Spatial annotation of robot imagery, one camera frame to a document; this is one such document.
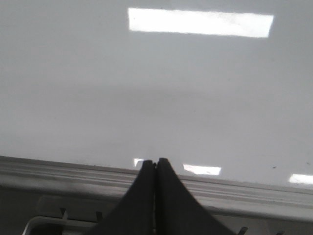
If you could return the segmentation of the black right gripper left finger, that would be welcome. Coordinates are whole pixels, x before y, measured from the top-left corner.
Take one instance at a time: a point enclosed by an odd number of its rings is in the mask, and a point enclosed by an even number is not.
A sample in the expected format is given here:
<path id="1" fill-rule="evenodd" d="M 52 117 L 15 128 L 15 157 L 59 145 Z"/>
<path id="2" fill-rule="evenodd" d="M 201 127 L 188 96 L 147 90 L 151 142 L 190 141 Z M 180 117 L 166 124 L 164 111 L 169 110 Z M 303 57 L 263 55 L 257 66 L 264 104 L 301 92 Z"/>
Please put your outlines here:
<path id="1" fill-rule="evenodd" d="M 145 160 L 118 205 L 87 235 L 151 235 L 153 233 L 155 165 Z"/>

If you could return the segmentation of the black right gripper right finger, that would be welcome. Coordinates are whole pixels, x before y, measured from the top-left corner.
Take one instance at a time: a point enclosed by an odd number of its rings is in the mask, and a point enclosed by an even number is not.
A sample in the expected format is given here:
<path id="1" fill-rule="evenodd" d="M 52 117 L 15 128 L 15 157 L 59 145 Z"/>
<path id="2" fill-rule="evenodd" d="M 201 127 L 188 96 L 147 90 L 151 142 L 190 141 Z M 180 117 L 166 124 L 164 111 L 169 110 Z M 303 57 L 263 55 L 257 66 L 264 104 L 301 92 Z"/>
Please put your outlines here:
<path id="1" fill-rule="evenodd" d="M 156 166 L 156 233 L 158 235 L 231 235 L 183 185 L 166 158 Z"/>

